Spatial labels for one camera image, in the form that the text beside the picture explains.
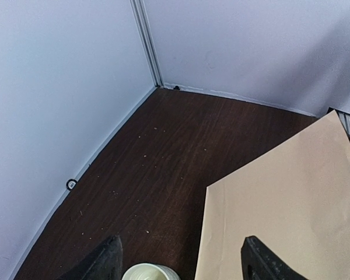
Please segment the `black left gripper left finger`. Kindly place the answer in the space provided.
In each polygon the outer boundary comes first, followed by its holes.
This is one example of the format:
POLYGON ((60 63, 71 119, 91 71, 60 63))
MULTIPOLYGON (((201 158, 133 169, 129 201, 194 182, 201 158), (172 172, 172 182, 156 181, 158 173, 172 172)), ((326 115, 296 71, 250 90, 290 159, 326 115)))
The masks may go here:
POLYGON ((79 264, 58 279, 122 279, 123 245, 120 236, 109 236, 79 264))

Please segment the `brown paper bag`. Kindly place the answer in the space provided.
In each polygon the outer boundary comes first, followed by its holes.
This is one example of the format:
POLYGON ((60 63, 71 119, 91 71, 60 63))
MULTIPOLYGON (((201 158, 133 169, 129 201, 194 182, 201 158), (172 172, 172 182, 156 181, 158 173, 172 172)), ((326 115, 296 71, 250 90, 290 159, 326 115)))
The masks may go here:
POLYGON ((242 279, 247 236, 307 279, 350 279, 350 143, 336 112, 206 191, 197 279, 242 279))

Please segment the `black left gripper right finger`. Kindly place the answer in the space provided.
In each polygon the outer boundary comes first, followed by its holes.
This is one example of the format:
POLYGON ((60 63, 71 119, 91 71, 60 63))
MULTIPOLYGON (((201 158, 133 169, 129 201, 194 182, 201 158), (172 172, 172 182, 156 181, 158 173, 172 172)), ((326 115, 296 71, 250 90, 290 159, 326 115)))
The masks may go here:
POLYGON ((256 236, 246 237, 241 248, 243 279, 305 280, 256 236))

